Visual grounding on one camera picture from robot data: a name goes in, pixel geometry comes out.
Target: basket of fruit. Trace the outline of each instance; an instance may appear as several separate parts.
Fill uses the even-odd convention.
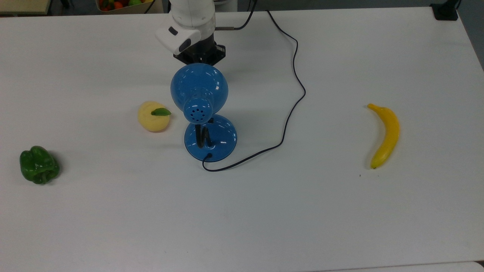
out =
[[[142,14],[153,0],[96,0],[102,14]]]

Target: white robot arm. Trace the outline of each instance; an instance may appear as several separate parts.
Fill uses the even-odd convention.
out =
[[[170,0],[171,11],[156,31],[156,38],[186,64],[214,65],[225,56],[225,47],[213,39],[213,0]]]

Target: yellow fruit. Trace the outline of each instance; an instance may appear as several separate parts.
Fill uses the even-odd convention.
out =
[[[151,114],[152,111],[164,107],[163,104],[156,101],[144,102],[138,109],[138,122],[151,132],[164,130],[170,122],[170,116],[156,116]]]
[[[375,169],[385,163],[388,157],[390,157],[390,154],[392,154],[393,148],[400,136],[400,123],[395,113],[387,107],[368,104],[368,108],[376,112],[385,125],[385,139],[373,156],[370,164],[370,167]]]

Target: toy fruit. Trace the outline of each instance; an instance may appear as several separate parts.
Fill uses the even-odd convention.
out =
[[[138,122],[151,132],[161,131],[168,126],[171,112],[163,104],[146,101],[138,109]]]
[[[141,0],[129,0],[128,6],[134,6],[139,4],[142,4]]]
[[[99,0],[99,7],[101,11],[109,11],[109,1],[108,0]]]
[[[113,10],[114,9],[114,0],[107,0],[107,2],[108,2],[107,9]]]
[[[392,154],[393,148],[400,135],[400,124],[398,118],[391,109],[373,104],[368,104],[368,108],[376,112],[385,125],[385,139],[371,160],[370,166],[375,169],[385,163],[390,154]]]
[[[56,159],[41,146],[33,146],[20,154],[20,171],[26,180],[35,184],[46,184],[59,170]]]
[[[117,10],[117,9],[121,9],[123,8],[123,5],[121,2],[114,2],[114,9]]]

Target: black cable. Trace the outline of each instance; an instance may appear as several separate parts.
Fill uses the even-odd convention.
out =
[[[151,4],[150,4],[150,6],[149,6],[149,7],[146,9],[145,14],[146,14],[146,13],[148,13],[148,11],[150,10],[151,6],[153,6],[153,4],[154,4],[154,2],[155,2],[155,1],[156,1],[156,0],[151,1]]]
[[[249,17],[247,18],[247,20],[245,21],[245,23],[241,27],[238,27],[238,28],[235,28],[235,27],[216,27],[215,30],[241,30],[241,29],[243,29],[249,23],[250,18],[252,17],[252,14],[254,13],[254,10],[256,9],[256,4],[257,4],[257,0],[254,0],[254,5],[252,6],[252,10],[250,11]]]
[[[254,10],[256,9],[256,4],[257,4],[257,0],[254,0],[254,5],[252,6],[252,9],[250,10],[250,14],[249,14],[249,17],[247,18],[247,21],[245,21],[245,23],[241,27],[234,28],[234,30],[241,30],[249,23],[250,18],[252,17],[252,13],[254,13]]]
[[[299,98],[299,100],[298,100],[298,101],[297,101],[297,102],[294,104],[294,106],[292,106],[292,109],[291,109],[291,111],[289,112],[289,115],[287,116],[286,123],[284,124],[284,130],[283,130],[283,132],[282,132],[282,138],[281,138],[281,142],[280,142],[279,144],[277,144],[277,145],[275,145],[275,146],[273,146],[273,147],[269,147],[269,148],[267,148],[267,149],[261,150],[261,151],[259,151],[259,152],[255,153],[255,154],[253,154],[253,155],[251,155],[251,156],[249,156],[249,157],[247,157],[247,158],[245,158],[245,159],[243,159],[243,160],[239,161],[239,162],[236,162],[236,163],[234,163],[234,164],[232,164],[232,165],[229,165],[229,166],[227,166],[227,167],[220,168],[220,169],[208,169],[208,168],[206,168],[206,167],[205,167],[205,163],[206,163],[207,159],[210,159],[210,158],[212,157],[212,154],[211,154],[211,153],[208,153],[208,154],[207,154],[207,156],[206,156],[206,157],[203,159],[203,161],[202,161],[202,166],[203,166],[203,169],[205,169],[205,170],[207,170],[207,171],[209,171],[209,172],[219,172],[219,171],[224,171],[224,170],[230,169],[230,168],[232,168],[232,167],[234,167],[234,166],[237,166],[237,165],[239,165],[239,164],[241,164],[241,163],[243,163],[243,162],[246,162],[246,161],[248,161],[248,160],[250,160],[250,159],[252,159],[252,158],[254,158],[254,157],[258,156],[258,155],[261,155],[262,153],[265,153],[265,152],[267,152],[267,151],[273,150],[273,149],[275,149],[275,148],[279,147],[280,145],[282,145],[282,143],[284,142],[284,138],[286,137],[286,129],[287,129],[287,123],[289,122],[289,118],[291,117],[292,112],[293,112],[293,111],[294,111],[294,109],[296,108],[297,104],[298,104],[298,103],[299,103],[299,102],[300,102],[300,101],[301,101],[301,100],[302,100],[302,99],[303,99],[303,98],[306,96],[306,88],[304,87],[304,85],[302,84],[301,80],[299,79],[298,74],[296,73],[296,66],[295,66],[295,60],[296,60],[296,54],[298,53],[299,42],[298,42],[298,40],[296,40],[294,37],[292,37],[291,35],[287,34],[287,33],[286,33],[284,30],[282,30],[282,29],[279,27],[279,25],[276,23],[276,21],[274,20],[274,18],[273,18],[273,16],[272,16],[271,12],[270,12],[270,11],[268,11],[268,10],[266,10],[266,11],[267,11],[267,13],[269,14],[269,16],[271,17],[271,20],[272,20],[272,22],[274,23],[274,25],[277,27],[277,29],[278,29],[280,32],[282,32],[284,35],[286,35],[287,37],[291,38],[292,40],[294,40],[294,41],[296,42],[296,50],[294,51],[294,55],[292,56],[292,71],[293,71],[294,76],[296,77],[297,81],[299,82],[299,85],[301,86],[301,88],[302,88],[302,90],[303,90],[303,95],[302,95],[302,96],[301,96],[301,98]]]
[[[250,4],[252,3],[252,0],[249,0],[249,6],[247,7],[247,12],[250,10]]]

